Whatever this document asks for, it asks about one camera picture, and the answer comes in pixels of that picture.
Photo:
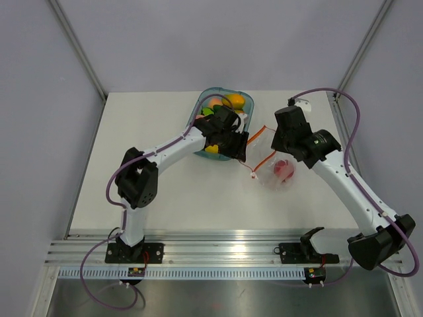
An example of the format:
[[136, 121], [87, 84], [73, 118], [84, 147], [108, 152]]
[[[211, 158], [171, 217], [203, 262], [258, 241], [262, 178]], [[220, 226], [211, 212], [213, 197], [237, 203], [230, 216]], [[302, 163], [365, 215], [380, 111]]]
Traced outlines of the red apple front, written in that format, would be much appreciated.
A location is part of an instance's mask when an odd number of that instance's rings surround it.
[[292, 162], [288, 160], [279, 160], [274, 165], [273, 173], [282, 182], [289, 180], [295, 172], [295, 167]]

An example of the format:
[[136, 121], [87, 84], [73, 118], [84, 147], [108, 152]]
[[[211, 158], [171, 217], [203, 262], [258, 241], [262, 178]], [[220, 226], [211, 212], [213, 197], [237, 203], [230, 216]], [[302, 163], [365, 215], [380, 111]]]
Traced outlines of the clear zip top bag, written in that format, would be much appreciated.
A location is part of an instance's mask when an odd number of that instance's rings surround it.
[[293, 163], [296, 169], [296, 163], [289, 155], [271, 148], [275, 135], [275, 129], [262, 126], [247, 141], [246, 162], [240, 162], [240, 164], [249, 170], [250, 177], [253, 180], [256, 180], [267, 190], [282, 191], [293, 185], [295, 172], [289, 180], [282, 182], [273, 173], [274, 165], [279, 160], [288, 160]]

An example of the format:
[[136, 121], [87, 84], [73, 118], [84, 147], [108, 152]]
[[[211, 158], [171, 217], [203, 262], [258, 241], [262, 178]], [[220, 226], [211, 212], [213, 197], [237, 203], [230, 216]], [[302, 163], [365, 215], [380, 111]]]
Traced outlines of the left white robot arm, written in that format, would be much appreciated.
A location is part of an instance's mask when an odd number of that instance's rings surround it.
[[145, 208], [156, 198], [160, 175], [183, 158], [213, 147], [219, 155], [246, 161], [248, 115], [226, 106], [207, 116], [196, 116], [186, 130], [145, 152], [127, 150], [114, 182], [124, 208], [122, 229], [116, 238], [120, 255], [129, 263], [143, 254]]

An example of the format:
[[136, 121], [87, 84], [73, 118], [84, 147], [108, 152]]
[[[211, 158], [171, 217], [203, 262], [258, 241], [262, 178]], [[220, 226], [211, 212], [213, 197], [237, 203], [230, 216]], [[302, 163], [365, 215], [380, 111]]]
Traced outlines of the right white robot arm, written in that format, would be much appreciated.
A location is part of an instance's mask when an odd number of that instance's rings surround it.
[[402, 249], [416, 223], [384, 207], [348, 166], [340, 143], [327, 130], [312, 131], [303, 110], [288, 106], [275, 113], [277, 129], [271, 147], [304, 162], [320, 176], [353, 216], [360, 233], [347, 239], [348, 251], [362, 268], [373, 270]]

